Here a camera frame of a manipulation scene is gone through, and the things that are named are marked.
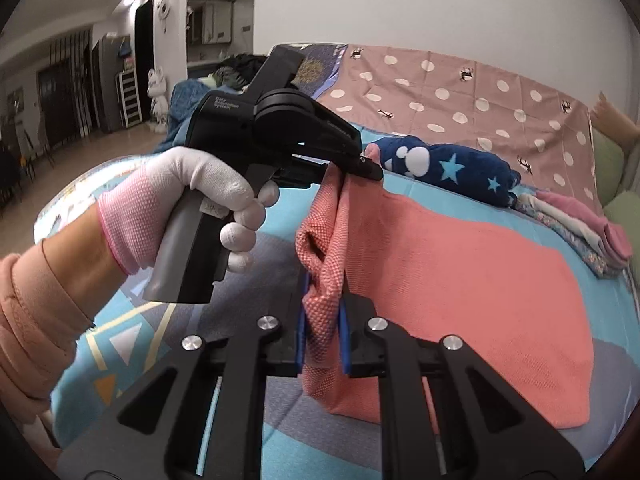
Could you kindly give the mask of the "left hand white glove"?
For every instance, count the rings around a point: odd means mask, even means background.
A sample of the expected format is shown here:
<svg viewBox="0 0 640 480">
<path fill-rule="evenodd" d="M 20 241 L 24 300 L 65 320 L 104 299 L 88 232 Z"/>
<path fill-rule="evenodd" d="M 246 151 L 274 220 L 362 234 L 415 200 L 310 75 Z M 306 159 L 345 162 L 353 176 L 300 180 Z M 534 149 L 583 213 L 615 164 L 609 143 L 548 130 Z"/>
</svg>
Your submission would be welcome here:
<svg viewBox="0 0 640 480">
<path fill-rule="evenodd" d="M 233 214 L 217 235 L 229 251 L 227 269 L 242 273 L 252 265 L 256 232 L 266 220 L 266 209 L 280 197 L 278 186 L 269 181 L 254 192 L 244 177 L 215 156 L 171 148 L 98 199 L 107 245 L 126 274 L 154 266 L 171 211 L 187 188 Z"/>
</svg>

